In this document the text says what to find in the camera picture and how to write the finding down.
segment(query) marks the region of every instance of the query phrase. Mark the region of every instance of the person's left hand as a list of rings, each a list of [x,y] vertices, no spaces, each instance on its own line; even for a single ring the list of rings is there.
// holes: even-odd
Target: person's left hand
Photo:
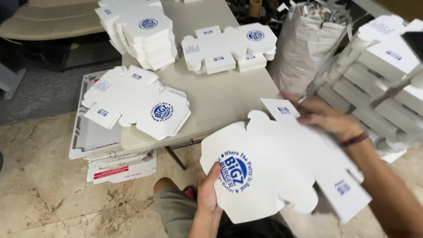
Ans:
[[[216,202],[216,192],[214,191],[214,183],[220,176],[220,170],[222,167],[219,162],[215,162],[211,167],[209,174],[203,172],[200,177],[200,182],[198,185],[198,209],[207,212],[215,213],[222,212],[223,210],[217,205]]]

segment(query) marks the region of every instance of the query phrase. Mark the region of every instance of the sack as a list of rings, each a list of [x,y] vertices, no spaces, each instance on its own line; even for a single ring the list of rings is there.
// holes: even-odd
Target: sack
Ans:
[[[279,89],[305,92],[322,64],[335,53],[346,26],[302,16],[291,10],[276,44],[268,71]]]

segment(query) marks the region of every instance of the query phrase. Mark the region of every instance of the shorts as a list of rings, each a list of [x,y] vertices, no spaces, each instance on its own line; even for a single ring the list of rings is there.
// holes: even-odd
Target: shorts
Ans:
[[[160,190],[154,196],[154,203],[168,237],[187,238],[197,211],[197,201],[188,197],[178,188],[171,187]],[[289,228],[279,212],[270,218]],[[229,222],[226,214],[223,214],[220,221],[221,224],[223,222]]]

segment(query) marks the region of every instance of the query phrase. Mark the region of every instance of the tile floor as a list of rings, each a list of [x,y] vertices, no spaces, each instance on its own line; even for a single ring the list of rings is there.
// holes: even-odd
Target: tile floor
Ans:
[[[180,188],[197,185],[201,146],[176,150],[187,171],[160,149],[152,176],[94,185],[86,182],[85,161],[68,158],[74,119],[68,113],[0,127],[0,238],[167,237],[154,212],[153,185],[164,176]],[[391,166],[420,201],[422,157],[423,147],[412,148]],[[333,215],[301,215],[292,206],[281,213],[298,238],[386,237],[369,208],[344,225]]]

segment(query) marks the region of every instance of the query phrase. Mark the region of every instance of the bracelet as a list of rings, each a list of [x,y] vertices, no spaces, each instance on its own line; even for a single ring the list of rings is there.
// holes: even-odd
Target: bracelet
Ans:
[[[352,144],[360,143],[367,138],[368,138],[368,136],[367,136],[366,132],[363,132],[363,133],[359,134],[358,136],[356,136],[352,139],[349,139],[347,141],[342,142],[340,145],[343,146],[343,147],[348,147]]]

